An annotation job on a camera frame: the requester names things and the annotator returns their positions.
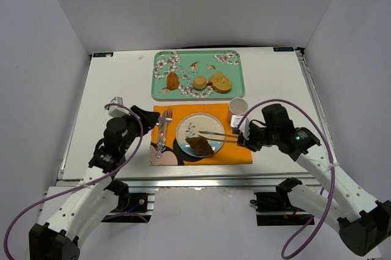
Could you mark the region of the dark brown croissant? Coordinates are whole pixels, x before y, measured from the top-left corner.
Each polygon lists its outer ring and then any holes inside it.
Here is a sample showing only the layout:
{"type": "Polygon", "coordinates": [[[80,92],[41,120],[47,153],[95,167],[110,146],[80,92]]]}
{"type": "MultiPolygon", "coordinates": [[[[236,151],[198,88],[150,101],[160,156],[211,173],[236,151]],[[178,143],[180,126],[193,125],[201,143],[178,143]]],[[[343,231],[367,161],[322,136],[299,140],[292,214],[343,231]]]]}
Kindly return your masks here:
{"type": "Polygon", "coordinates": [[[185,138],[185,141],[189,144],[193,153],[198,156],[209,156],[214,154],[211,145],[204,137],[189,137],[185,138]]]}

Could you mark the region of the metal serving tongs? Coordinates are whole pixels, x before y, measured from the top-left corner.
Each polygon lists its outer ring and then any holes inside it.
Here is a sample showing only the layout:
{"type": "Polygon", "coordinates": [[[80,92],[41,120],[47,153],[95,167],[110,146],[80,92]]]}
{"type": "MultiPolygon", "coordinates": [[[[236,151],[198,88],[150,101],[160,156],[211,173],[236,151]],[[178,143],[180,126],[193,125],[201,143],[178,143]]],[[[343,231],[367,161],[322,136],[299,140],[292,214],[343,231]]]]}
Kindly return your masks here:
{"type": "Polygon", "coordinates": [[[224,134],[220,132],[212,131],[199,131],[198,136],[204,137],[207,140],[221,143],[234,143],[237,144],[238,135],[236,134],[224,134]]]}

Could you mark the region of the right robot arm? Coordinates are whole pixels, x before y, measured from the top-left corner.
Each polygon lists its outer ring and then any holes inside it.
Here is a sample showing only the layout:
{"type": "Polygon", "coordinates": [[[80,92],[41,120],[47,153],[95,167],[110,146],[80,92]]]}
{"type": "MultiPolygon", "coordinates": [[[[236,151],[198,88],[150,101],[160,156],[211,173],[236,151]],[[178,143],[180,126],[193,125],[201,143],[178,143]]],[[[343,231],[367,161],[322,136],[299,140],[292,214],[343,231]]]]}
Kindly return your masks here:
{"type": "Polygon", "coordinates": [[[390,201],[381,202],[361,188],[334,162],[323,133],[295,127],[283,104],[282,99],[261,102],[263,121],[248,120],[247,113],[229,117],[232,142],[253,152],[276,146],[306,169],[328,196],[323,197],[290,177],[276,186],[282,206],[293,206],[318,218],[311,238],[327,224],[354,254],[367,255],[390,237],[390,201]]]}

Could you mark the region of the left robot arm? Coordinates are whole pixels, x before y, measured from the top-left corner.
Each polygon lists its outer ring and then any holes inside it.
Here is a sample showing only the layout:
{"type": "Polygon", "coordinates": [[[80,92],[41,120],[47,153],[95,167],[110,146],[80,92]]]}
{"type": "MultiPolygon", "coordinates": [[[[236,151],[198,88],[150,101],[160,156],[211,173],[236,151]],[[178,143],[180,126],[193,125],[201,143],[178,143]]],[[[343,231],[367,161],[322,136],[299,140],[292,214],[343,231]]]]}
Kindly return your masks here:
{"type": "Polygon", "coordinates": [[[116,103],[106,108],[111,119],[78,186],[44,224],[36,223],[29,232],[31,259],[78,259],[91,232],[128,195],[128,185],[115,176],[127,162],[131,144],[156,126],[160,114],[116,103]]]}

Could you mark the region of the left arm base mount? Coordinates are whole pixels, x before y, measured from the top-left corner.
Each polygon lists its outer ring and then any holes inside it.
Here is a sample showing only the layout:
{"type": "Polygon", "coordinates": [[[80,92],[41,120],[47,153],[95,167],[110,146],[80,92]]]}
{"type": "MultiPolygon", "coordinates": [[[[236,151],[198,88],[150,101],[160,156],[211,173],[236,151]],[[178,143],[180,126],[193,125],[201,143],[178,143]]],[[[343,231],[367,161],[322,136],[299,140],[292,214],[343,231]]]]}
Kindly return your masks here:
{"type": "Polygon", "coordinates": [[[129,193],[107,216],[104,223],[148,223],[155,203],[152,193],[129,193]]]}

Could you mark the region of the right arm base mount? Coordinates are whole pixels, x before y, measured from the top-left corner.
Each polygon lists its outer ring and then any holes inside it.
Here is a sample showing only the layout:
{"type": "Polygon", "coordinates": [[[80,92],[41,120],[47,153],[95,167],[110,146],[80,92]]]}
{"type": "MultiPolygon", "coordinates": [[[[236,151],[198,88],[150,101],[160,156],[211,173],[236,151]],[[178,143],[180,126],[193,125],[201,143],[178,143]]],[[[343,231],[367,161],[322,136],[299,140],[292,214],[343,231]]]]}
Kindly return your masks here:
{"type": "Polygon", "coordinates": [[[258,226],[302,226],[308,220],[314,224],[312,216],[279,198],[277,192],[257,192],[249,203],[256,211],[258,226]]]}

